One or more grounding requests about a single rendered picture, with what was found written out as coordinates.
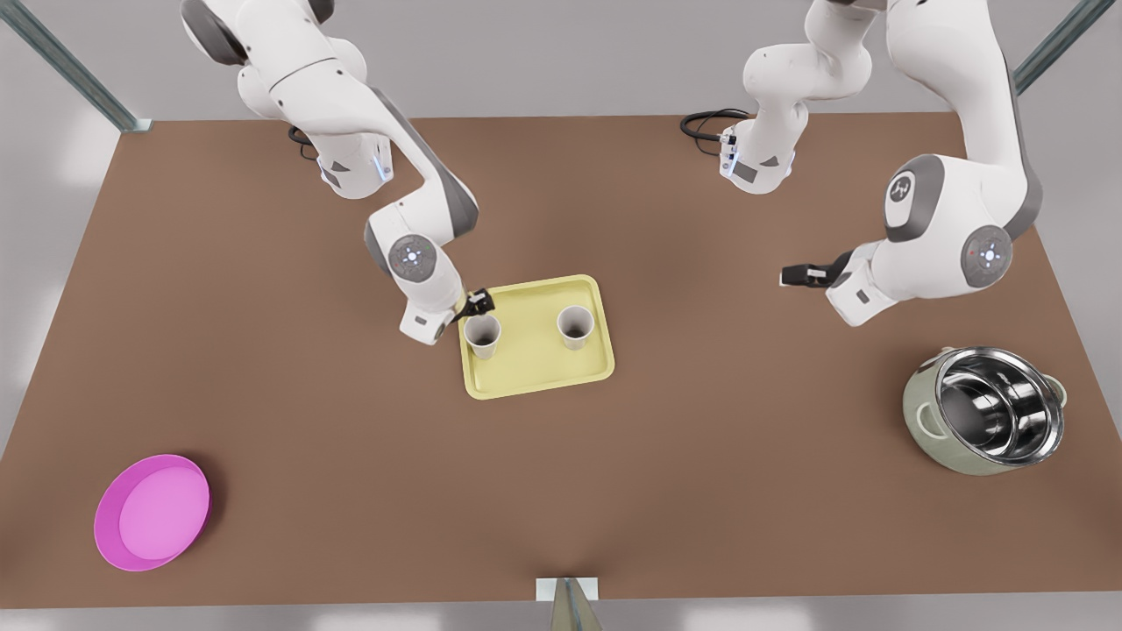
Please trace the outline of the white IKEA cup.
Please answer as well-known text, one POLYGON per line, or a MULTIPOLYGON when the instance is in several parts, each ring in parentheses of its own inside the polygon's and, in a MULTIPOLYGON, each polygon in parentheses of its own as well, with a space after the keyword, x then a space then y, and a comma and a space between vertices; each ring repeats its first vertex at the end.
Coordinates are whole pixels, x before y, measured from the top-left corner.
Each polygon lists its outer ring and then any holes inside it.
POLYGON ((594 333, 594 312, 582 305, 568 305, 557 316, 557 330, 564 339, 565 348, 578 351, 594 333))
POLYGON ((502 321, 493 316, 470 316, 465 323, 465 340, 472 348, 473 356, 481 360, 493 358, 497 342, 502 339, 502 321))

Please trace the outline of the yellow rectangular tray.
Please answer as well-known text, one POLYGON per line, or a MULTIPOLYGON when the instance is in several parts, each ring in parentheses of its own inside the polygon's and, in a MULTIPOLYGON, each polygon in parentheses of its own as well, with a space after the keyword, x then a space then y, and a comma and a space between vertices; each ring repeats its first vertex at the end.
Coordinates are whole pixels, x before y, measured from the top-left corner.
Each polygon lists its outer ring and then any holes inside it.
POLYGON ((502 324, 493 358, 473 353, 459 339, 465 390, 476 400, 491 400, 606 379, 614 372, 614 349, 600 284, 585 274, 536 280, 489 289, 493 316, 502 324), (565 346, 568 328, 557 324, 565 308, 592 316, 583 346, 565 346))

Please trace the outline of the pale green steel pot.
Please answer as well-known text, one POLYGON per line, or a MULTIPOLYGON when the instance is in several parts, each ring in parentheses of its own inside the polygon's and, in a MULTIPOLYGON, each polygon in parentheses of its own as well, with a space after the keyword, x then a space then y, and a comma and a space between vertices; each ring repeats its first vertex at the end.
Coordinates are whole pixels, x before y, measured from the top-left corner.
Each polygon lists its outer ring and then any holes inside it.
POLYGON ((902 412, 934 461, 981 477, 1049 459, 1068 400, 1059 379, 1005 349, 945 347, 905 383, 902 412))

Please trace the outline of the pink round plate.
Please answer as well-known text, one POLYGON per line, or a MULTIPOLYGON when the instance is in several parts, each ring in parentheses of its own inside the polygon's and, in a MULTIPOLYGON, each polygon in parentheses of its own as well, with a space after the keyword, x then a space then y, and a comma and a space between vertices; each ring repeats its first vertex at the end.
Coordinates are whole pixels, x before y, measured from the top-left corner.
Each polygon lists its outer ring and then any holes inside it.
POLYGON ((211 507, 199 464, 174 454, 146 457, 121 470, 96 504, 96 551, 117 570, 156 570, 188 550, 211 507))

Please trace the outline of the silver frame post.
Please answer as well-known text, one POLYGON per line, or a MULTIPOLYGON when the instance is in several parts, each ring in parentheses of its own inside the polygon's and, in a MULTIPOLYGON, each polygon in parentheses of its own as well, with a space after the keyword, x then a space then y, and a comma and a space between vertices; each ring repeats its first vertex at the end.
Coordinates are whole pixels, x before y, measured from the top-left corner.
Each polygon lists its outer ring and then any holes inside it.
POLYGON ((1115 4, 1115 1, 1118 0, 1079 0, 1055 26, 1054 31, 1049 33, 1014 68, 1012 79, 1015 95, 1023 95, 1034 81, 1042 77, 1055 62, 1060 60, 1063 54, 1068 52, 1083 34, 1089 31, 1091 26, 1115 4))
POLYGON ((550 631, 604 631, 592 603, 600 598, 597 578, 537 578, 536 600, 552 604, 550 631))
POLYGON ((151 119, 137 118, 102 84, 67 47, 25 7, 21 0, 0 0, 0 21, 3 21, 33 51, 39 54, 53 71, 67 80, 88 103, 96 108, 113 124, 119 132, 148 132, 151 119))

